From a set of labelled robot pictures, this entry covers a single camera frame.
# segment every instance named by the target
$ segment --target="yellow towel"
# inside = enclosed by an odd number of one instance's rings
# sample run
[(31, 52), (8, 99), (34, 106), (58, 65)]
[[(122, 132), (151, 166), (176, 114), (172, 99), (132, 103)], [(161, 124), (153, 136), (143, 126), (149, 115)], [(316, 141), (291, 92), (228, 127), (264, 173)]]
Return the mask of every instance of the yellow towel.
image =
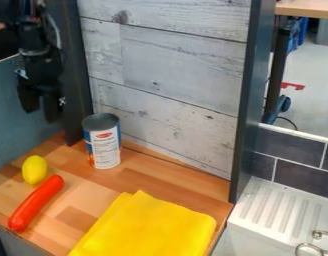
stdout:
[(155, 199), (122, 193), (69, 256), (201, 256), (216, 221)]

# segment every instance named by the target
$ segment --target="black panel edge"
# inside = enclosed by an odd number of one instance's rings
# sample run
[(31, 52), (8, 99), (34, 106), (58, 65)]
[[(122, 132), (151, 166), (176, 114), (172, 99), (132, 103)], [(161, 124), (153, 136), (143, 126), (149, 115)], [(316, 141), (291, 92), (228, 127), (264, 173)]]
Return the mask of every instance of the black panel edge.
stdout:
[(268, 75), (275, 0), (252, 0), (229, 202), (236, 203), (251, 177)]
[(61, 76), (66, 105), (62, 123), (65, 141), (71, 146), (82, 139), (82, 120), (93, 113), (89, 75), (76, 0), (52, 0), (47, 3), (58, 23), (65, 55), (65, 72)]

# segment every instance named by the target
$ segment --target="red sausage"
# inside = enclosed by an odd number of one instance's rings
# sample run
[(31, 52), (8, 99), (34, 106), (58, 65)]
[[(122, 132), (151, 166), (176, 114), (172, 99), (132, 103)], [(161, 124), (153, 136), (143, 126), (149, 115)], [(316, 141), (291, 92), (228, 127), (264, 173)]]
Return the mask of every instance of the red sausage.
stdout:
[(53, 175), (35, 189), (8, 219), (12, 231), (24, 231), (42, 207), (64, 186), (61, 176)]

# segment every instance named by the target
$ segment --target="yellow lemon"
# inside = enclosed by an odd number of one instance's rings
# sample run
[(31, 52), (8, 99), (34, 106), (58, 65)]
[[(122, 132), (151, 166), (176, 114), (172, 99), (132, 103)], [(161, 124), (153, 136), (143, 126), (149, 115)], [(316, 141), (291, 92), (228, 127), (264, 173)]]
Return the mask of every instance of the yellow lemon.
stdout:
[(37, 184), (46, 176), (47, 164), (43, 157), (30, 156), (25, 160), (22, 167), (24, 180), (30, 185)]

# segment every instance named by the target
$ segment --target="wooden countertop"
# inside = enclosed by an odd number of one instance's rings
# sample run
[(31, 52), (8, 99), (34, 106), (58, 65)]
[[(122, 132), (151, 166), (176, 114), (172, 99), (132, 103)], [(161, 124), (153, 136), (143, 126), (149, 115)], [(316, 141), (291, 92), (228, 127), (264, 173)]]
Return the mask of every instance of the wooden countertop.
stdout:
[(328, 0), (282, 0), (276, 14), (328, 19)]
[(214, 217), (218, 223), (211, 246), (220, 235), (232, 205), (227, 203), (229, 182), (188, 167), (152, 150), (123, 142), (122, 164), (98, 171), (86, 160), (83, 142), (73, 147), (55, 136), (0, 170), (0, 226), (33, 191), (20, 167), (30, 155), (44, 156), (49, 175), (61, 175), (66, 185), (59, 195), (16, 234), (46, 252), (67, 255), (121, 192), (139, 189), (163, 200)]

